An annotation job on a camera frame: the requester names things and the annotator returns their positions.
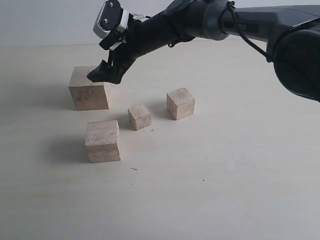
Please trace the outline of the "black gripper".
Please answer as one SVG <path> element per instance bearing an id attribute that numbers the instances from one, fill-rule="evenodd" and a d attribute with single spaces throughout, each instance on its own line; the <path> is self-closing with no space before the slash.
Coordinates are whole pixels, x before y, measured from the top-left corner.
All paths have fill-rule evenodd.
<path id="1" fill-rule="evenodd" d="M 105 60 L 87 74 L 93 83 L 121 83 L 124 74 L 137 58 L 153 52 L 175 40 L 175 27 L 159 13 L 145 21 L 130 20 L 123 33 L 112 30 L 99 43 L 111 53 L 112 65 Z"/>

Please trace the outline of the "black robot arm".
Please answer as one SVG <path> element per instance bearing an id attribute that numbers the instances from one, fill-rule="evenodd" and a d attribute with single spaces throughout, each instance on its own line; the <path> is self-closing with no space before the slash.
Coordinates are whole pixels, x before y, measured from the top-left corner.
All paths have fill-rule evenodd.
<path id="1" fill-rule="evenodd" d="M 320 99 L 320 7 L 280 5 L 237 8 L 233 0 L 175 0 L 153 16 L 103 3 L 93 26 L 108 59 L 87 74 L 93 83 L 118 85 L 137 58 L 195 38 L 241 37 L 272 63 L 292 94 Z"/>

